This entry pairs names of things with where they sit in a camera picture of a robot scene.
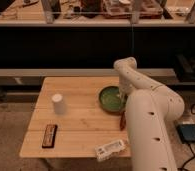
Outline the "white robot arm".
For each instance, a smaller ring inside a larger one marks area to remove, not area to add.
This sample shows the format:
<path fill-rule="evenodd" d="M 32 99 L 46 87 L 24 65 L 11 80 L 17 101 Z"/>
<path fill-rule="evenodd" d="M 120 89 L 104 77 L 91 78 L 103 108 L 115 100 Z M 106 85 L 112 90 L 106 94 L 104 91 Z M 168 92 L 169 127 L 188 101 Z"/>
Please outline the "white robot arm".
<path fill-rule="evenodd" d="M 137 69 L 133 57 L 114 62 L 121 99 L 128 96 L 125 118 L 133 171 L 178 171 L 165 122 L 184 113 L 183 98 Z"/>

